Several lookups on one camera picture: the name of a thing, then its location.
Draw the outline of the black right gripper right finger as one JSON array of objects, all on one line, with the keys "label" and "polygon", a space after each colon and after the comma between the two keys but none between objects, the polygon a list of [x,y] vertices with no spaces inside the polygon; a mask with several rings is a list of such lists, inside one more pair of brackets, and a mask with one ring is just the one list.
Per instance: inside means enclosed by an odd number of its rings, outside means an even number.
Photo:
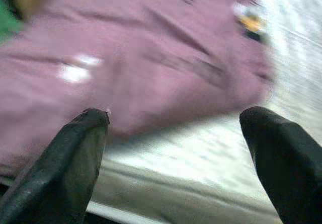
[{"label": "black right gripper right finger", "polygon": [[239,116],[258,178],[283,224],[322,224],[322,147],[263,107]]}]

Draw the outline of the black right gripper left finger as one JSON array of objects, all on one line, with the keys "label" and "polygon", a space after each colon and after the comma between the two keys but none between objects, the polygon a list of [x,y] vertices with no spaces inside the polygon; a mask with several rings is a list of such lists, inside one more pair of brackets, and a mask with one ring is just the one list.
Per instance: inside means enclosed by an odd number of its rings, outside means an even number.
[{"label": "black right gripper left finger", "polygon": [[108,113],[94,108],[66,124],[5,192],[0,224],[83,224],[108,125]]}]

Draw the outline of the white quilted mattress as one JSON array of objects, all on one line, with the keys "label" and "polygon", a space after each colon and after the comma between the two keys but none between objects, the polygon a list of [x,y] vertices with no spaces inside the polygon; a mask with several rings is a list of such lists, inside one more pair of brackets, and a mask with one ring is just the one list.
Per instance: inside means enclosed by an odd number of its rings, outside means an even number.
[{"label": "white quilted mattress", "polygon": [[[259,0],[276,76],[266,107],[322,144],[322,0]],[[87,211],[118,224],[283,224],[238,115],[106,148]]]}]

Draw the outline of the purple blanket with cartoon prints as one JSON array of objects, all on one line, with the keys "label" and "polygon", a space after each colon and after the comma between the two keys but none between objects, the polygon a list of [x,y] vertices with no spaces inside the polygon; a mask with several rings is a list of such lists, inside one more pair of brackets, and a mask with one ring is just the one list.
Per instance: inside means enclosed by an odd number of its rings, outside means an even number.
[{"label": "purple blanket with cartoon prints", "polygon": [[0,46],[0,176],[87,108],[128,137],[258,104],[272,69],[233,9],[250,1],[44,0]]}]

